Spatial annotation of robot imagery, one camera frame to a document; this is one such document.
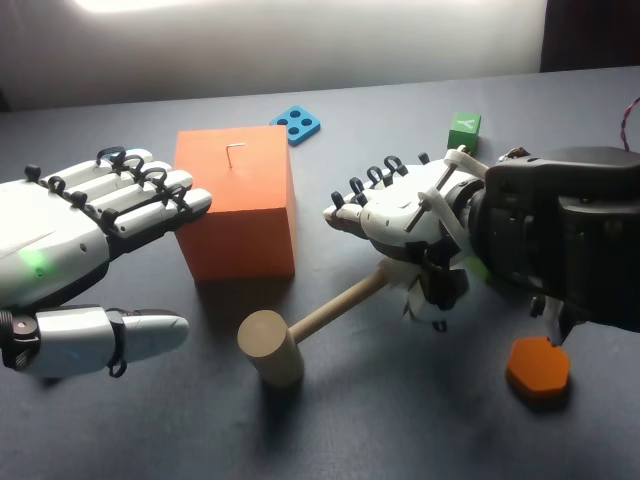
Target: blue block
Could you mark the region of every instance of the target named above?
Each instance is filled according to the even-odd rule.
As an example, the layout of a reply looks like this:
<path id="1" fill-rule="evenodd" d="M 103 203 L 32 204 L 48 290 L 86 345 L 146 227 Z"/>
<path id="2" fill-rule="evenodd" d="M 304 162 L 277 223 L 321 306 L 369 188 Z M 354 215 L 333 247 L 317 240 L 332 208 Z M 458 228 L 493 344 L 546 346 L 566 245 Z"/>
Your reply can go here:
<path id="1" fill-rule="evenodd" d="M 320 130 L 320 121 L 297 105 L 269 122 L 269 125 L 285 125 L 289 145 L 296 146 Z"/>

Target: red wire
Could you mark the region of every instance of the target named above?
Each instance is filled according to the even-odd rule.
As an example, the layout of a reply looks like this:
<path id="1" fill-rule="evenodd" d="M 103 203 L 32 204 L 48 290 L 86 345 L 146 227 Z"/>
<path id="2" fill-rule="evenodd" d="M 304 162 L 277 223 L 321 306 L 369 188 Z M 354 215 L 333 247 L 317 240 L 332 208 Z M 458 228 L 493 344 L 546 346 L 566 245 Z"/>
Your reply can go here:
<path id="1" fill-rule="evenodd" d="M 622 117 L 622 125 L 621 125 L 622 130 L 620 131 L 620 138 L 622 139 L 622 143 L 624 144 L 625 152 L 629 151 L 629 144 L 627 143 L 627 134 L 624 133 L 624 129 L 627 126 L 627 117 L 631 113 L 631 110 L 633 110 L 633 107 L 635 107 L 639 102 L 640 102 L 640 97 L 636 98 L 631 103 L 631 105 L 627 107 L 627 109 L 624 111 L 624 116 Z"/>

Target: orange block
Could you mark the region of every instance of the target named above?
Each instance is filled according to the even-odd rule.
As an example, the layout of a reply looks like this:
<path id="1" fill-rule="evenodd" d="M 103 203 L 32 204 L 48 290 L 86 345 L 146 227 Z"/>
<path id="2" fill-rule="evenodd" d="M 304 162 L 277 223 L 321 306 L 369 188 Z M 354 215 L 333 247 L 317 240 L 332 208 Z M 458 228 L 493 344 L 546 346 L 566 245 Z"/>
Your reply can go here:
<path id="1" fill-rule="evenodd" d="M 227 149 L 238 143 L 244 145 Z M 284 126 L 180 132 L 175 167 L 213 195 L 206 215 L 176 232 L 196 281 L 295 273 L 295 193 Z"/>
<path id="2" fill-rule="evenodd" d="M 513 344 L 507 379 L 528 399 L 547 400 L 565 392 L 569 367 L 568 355 L 546 337 L 524 338 Z"/>

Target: black robotic forearm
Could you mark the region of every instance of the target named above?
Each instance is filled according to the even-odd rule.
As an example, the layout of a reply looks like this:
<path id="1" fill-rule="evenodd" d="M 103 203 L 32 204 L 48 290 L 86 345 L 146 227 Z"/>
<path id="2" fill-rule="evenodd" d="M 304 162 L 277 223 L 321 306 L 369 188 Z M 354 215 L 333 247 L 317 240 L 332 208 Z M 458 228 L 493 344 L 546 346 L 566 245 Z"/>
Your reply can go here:
<path id="1" fill-rule="evenodd" d="M 469 204 L 473 248 L 512 283 L 585 321 L 640 332 L 640 154 L 573 148 L 507 160 Z"/>

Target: gray table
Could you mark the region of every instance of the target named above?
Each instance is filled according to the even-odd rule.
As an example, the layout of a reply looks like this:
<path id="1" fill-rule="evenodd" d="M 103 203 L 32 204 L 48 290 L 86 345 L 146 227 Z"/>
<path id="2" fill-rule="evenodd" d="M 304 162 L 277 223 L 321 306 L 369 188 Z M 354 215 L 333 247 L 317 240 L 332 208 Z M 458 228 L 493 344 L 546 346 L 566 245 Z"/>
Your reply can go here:
<path id="1" fill-rule="evenodd" d="M 372 271 L 369 244 L 325 225 L 329 194 L 386 155 L 440 157 L 455 111 L 483 115 L 479 158 L 493 162 L 518 145 L 619 146 L 639 93 L 629 68 L 0 116 L 2 181 L 114 144 L 171 161 L 180 130 L 262 125 L 293 104 L 323 125 L 291 149 L 295 279 L 197 290 L 173 235 L 119 259 L 76 303 L 172 309 L 189 340 L 120 380 L 0 370 L 0 478 L 637 478 L 640 335 L 576 329 L 569 404 L 536 413 L 504 380 L 512 342 L 544 332 L 516 294 L 475 288 L 438 335 L 402 321 L 402 292 L 381 292 L 305 342 L 304 384 L 287 395 L 261 387 L 235 333 L 259 308 L 293 322 Z M 640 119 L 629 123 L 640 148 Z"/>

